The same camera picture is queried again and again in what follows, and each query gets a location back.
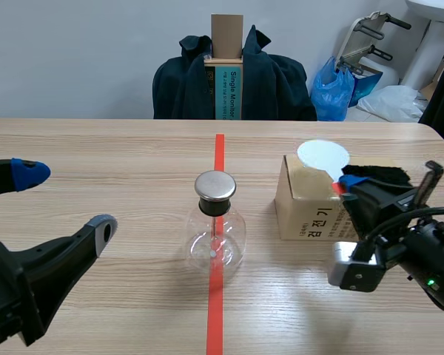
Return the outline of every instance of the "wooden table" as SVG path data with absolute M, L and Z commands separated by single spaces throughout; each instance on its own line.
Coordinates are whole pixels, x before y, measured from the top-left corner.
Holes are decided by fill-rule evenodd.
M 208 279 L 181 256 L 199 173 L 226 135 L 232 200 L 246 255 L 224 290 L 225 354 L 442 354 L 444 313 L 401 268 L 372 294 L 327 283 L 331 243 L 281 241 L 273 199 L 283 154 L 324 138 L 353 155 L 392 157 L 419 183 L 444 141 L 419 124 L 0 119 L 0 158 L 40 160 L 43 185 L 0 196 L 0 241 L 12 250 L 71 235 L 110 213 L 119 228 L 47 334 L 0 354 L 205 354 Z M 444 178 L 432 206 L 444 206 Z

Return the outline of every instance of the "silver lid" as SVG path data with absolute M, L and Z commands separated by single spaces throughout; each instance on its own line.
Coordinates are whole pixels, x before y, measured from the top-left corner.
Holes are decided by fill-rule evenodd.
M 203 172 L 195 179 L 194 188 L 204 200 L 221 202 L 234 195 L 237 184 L 234 178 L 226 172 L 211 170 Z

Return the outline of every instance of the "blue plastic bag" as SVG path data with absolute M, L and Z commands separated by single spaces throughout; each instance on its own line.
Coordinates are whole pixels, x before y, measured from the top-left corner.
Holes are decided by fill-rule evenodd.
M 335 72 L 335 59 L 331 57 L 314 79 L 311 101 L 318 121 L 343 121 L 354 92 L 354 77 L 346 72 Z

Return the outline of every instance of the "metal stopper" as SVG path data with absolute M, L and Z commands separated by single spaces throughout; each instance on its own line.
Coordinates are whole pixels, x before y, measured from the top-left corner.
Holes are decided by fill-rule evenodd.
M 200 196 L 199 208 L 210 217 L 219 217 L 230 209 L 230 197 L 237 188 L 234 178 L 226 172 L 212 170 L 195 179 L 195 191 Z

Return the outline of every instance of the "red tape line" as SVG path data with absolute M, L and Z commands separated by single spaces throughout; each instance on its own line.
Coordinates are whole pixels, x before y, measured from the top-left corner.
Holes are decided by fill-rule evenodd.
M 224 169 L 225 137 L 216 135 L 214 170 L 223 172 Z M 206 355 L 223 355 L 223 217 L 215 219 L 212 236 L 211 250 L 216 254 L 210 260 Z

